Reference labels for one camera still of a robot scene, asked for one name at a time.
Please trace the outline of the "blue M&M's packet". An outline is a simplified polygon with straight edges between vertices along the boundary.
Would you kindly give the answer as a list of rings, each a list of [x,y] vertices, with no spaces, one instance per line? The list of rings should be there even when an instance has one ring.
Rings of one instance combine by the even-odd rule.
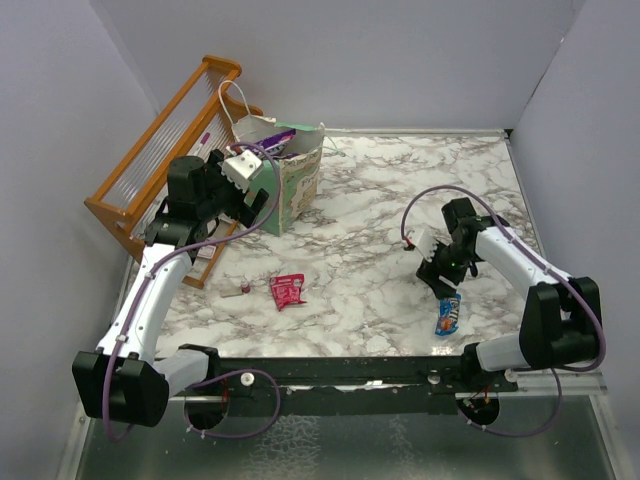
[[[458,330],[460,304],[461,296],[459,294],[439,300],[439,315],[435,327],[437,336],[451,335]]]

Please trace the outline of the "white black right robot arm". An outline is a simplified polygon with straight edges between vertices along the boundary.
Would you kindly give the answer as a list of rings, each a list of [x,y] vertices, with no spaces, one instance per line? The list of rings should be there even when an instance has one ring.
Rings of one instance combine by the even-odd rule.
[[[481,262],[496,269],[524,299],[519,331],[465,347],[461,383],[481,391],[507,369],[567,368],[602,358],[599,288],[549,265],[523,244],[499,216],[480,216],[467,198],[447,203],[442,213],[449,243],[423,231],[415,244],[423,259],[417,276],[439,299],[452,298]]]

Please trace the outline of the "pink red snack packet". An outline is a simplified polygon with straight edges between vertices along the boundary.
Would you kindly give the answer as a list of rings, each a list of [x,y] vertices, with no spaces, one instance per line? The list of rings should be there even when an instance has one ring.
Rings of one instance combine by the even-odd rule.
[[[290,305],[305,304],[301,298],[304,280],[305,276],[301,273],[270,278],[270,290],[278,311]]]

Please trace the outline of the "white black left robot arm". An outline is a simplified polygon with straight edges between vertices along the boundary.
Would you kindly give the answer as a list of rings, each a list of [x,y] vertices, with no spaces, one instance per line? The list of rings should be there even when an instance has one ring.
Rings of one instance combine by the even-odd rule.
[[[173,159],[167,194],[145,230],[139,270],[128,296],[105,336],[91,352],[77,353],[72,374],[85,413],[128,426],[153,427],[170,398],[192,387],[206,395],[220,385],[221,371],[207,347],[186,346],[157,359],[161,326],[178,287],[200,249],[233,240],[215,238],[210,222],[226,216],[250,233],[273,213],[269,193],[261,189],[252,201],[251,182],[274,158],[262,147],[238,142],[207,158]]]

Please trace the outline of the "purple Fox's candy bag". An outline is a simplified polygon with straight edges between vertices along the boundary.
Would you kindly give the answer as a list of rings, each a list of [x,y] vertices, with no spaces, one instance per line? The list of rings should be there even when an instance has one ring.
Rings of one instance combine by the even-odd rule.
[[[295,138],[297,130],[295,128],[278,132],[274,135],[256,141],[255,144],[261,147],[272,157],[279,156],[289,143]]]

